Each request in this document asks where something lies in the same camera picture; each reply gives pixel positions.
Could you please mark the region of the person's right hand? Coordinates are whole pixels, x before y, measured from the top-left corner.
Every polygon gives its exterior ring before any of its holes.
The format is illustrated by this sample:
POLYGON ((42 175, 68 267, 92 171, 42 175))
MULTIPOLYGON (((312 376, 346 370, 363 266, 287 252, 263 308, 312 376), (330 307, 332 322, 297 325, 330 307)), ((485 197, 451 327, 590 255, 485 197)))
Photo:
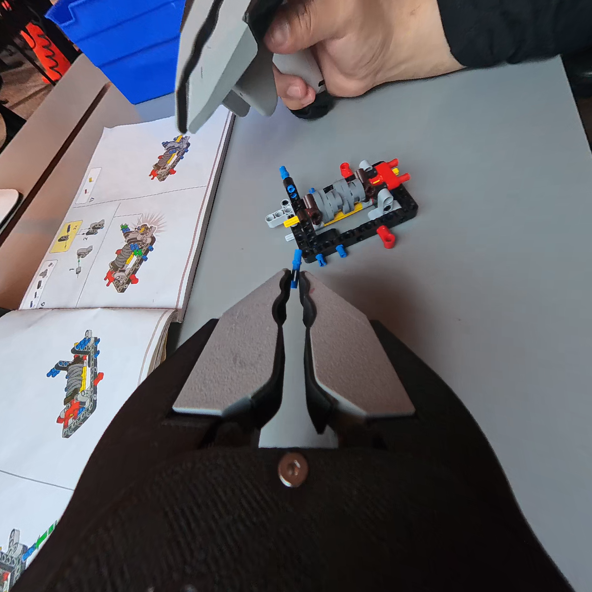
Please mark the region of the person's right hand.
POLYGON ((288 1, 265 44, 278 55, 310 48, 328 92, 339 98, 463 68, 450 51, 437 1, 288 1))

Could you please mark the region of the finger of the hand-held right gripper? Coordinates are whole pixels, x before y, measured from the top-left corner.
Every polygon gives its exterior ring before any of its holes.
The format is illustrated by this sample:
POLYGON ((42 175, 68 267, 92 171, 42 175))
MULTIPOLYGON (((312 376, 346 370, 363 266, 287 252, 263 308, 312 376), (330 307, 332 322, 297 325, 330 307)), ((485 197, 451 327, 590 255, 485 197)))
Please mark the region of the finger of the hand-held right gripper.
POLYGON ((240 10, 249 1, 217 1, 218 20, 189 78, 188 131, 196 133, 255 57, 257 43, 248 40, 240 10))
POLYGON ((175 114, 180 132, 188 131, 189 78, 218 20, 217 1, 186 1, 176 65, 175 114))

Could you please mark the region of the grey side table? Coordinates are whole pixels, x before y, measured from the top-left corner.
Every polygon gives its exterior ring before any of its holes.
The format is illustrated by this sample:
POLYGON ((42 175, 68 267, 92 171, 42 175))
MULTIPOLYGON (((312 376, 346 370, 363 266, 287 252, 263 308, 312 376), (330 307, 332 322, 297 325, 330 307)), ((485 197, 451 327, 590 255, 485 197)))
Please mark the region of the grey side table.
POLYGON ((1 233, 1 307, 14 309, 60 230, 104 127, 142 120, 80 56, 1 155, 1 188, 24 196, 1 233))

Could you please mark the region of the person's right forearm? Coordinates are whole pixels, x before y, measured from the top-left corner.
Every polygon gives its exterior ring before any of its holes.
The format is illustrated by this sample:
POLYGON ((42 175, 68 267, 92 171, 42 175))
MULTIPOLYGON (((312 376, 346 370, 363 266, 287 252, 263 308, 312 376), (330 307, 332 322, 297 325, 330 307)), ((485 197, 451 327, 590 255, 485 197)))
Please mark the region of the person's right forearm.
POLYGON ((438 1, 450 52, 467 68, 591 46, 591 1, 438 1))

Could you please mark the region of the white flat device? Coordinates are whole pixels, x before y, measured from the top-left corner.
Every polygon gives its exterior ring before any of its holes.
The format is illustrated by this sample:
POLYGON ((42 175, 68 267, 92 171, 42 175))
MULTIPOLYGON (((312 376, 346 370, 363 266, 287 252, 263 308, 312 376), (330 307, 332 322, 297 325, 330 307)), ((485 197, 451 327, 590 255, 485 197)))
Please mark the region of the white flat device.
POLYGON ((19 209, 24 196, 16 189, 1 189, 1 232, 19 209))

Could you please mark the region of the orange black patterned item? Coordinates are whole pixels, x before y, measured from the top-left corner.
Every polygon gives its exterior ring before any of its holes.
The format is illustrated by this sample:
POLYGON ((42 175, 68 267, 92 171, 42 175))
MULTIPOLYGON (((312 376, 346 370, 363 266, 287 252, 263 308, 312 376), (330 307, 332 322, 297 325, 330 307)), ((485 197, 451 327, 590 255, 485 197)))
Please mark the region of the orange black patterned item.
POLYGON ((71 62, 49 39, 42 28, 30 21, 20 34, 38 59, 43 75, 49 84, 53 85, 63 78, 63 75, 70 69, 71 62))

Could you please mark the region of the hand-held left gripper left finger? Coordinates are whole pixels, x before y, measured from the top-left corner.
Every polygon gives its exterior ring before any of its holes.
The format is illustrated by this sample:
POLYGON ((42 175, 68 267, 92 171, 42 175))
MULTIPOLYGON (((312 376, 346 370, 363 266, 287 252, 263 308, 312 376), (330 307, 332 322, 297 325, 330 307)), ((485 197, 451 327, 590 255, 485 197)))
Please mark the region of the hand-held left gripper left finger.
POLYGON ((283 269, 218 319, 173 405, 173 425, 235 421, 261 428, 275 416, 282 402, 289 296, 290 271, 283 269))

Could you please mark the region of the lego instruction booklet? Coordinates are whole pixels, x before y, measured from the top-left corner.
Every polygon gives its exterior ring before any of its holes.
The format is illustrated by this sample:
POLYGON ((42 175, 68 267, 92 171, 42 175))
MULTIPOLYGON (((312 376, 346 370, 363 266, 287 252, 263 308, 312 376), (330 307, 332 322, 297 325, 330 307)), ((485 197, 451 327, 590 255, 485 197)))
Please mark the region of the lego instruction booklet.
POLYGON ((173 117, 105 128, 19 308, 1 317, 1 591, 182 320, 232 122, 220 107, 196 134, 173 117))

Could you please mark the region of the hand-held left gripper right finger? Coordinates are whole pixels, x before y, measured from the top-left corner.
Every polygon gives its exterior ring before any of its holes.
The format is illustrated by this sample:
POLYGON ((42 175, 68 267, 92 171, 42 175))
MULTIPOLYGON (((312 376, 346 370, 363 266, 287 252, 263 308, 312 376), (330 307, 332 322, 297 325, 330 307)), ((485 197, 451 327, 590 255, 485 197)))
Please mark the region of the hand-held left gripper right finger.
POLYGON ((411 417, 415 407, 367 316, 309 272, 300 276, 307 409, 317 433, 411 417))

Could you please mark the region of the black lego frame assembly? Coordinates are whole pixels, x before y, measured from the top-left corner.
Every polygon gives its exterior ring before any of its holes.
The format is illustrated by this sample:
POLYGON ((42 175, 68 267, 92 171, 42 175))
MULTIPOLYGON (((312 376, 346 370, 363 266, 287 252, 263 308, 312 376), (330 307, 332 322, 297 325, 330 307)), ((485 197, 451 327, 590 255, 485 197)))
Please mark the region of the black lego frame assembly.
POLYGON ((391 228, 417 215, 418 204, 404 185, 409 174, 401 174, 398 159, 367 160, 352 169, 340 165, 341 177, 322 189, 299 194, 295 182, 282 166, 279 168, 287 197, 279 210, 265 218, 270 228, 285 226, 286 240, 297 245, 297 259, 317 262, 323 267, 329 255, 347 256, 346 249, 374 236, 384 248, 394 247, 391 228))

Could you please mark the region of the blue plastic tray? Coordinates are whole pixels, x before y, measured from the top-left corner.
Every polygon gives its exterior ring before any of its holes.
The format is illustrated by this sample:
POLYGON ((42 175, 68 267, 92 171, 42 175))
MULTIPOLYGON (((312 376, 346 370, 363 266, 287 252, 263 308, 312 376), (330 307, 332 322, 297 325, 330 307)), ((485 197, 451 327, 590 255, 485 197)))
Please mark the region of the blue plastic tray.
POLYGON ((46 13, 132 103, 175 90, 185 1, 58 1, 46 13))

